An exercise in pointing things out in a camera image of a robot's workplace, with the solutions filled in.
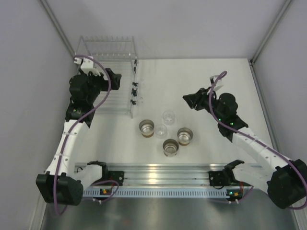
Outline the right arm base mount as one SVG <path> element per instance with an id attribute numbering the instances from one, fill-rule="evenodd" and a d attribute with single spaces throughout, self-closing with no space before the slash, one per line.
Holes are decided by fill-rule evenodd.
<path id="1" fill-rule="evenodd" d="M 209 171 L 208 175 L 210 186 L 215 189 L 222 189 L 230 185 L 222 171 Z"/>

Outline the clear plastic cup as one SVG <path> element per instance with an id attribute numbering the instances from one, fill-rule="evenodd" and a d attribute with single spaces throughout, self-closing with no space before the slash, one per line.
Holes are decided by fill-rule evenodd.
<path id="1" fill-rule="evenodd" d="M 166 110 L 163 112 L 163 120 L 166 125 L 171 125 L 175 122 L 175 113 L 171 110 Z"/>
<path id="2" fill-rule="evenodd" d="M 163 139 L 167 136 L 167 127 L 163 124 L 159 124 L 154 128 L 154 133 L 158 138 Z"/>

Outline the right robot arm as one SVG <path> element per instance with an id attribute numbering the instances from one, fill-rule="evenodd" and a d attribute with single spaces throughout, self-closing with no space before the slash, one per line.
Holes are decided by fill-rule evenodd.
<path id="1" fill-rule="evenodd" d="M 235 160 L 223 169 L 228 184 L 245 182 L 268 195 L 279 208 L 286 209 L 307 196 L 307 165 L 291 160 L 263 143 L 238 115 L 234 95 L 219 97 L 211 88 L 183 96 L 190 109 L 206 110 L 218 123 L 221 135 L 251 156 L 260 168 Z"/>

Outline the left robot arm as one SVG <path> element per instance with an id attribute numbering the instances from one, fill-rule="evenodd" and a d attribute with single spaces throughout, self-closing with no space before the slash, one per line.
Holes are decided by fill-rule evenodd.
<path id="1" fill-rule="evenodd" d="M 105 80 L 103 73 L 81 71 L 69 81 L 70 104 L 59 146 L 45 173 L 39 174 L 35 181 L 46 203 L 77 206 L 86 188 L 94 183 L 104 185 L 109 180 L 107 165 L 100 161 L 91 161 L 82 171 L 75 172 L 79 149 L 94 117 L 96 98 L 100 92 L 120 88 L 122 75 L 110 68 L 106 72 L 110 80 Z"/>

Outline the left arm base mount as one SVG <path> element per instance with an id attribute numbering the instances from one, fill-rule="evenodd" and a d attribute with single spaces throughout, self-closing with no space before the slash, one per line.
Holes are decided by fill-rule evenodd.
<path id="1" fill-rule="evenodd" d="M 124 171 L 108 171 L 107 179 L 116 181 L 120 186 L 123 186 L 124 175 Z"/>

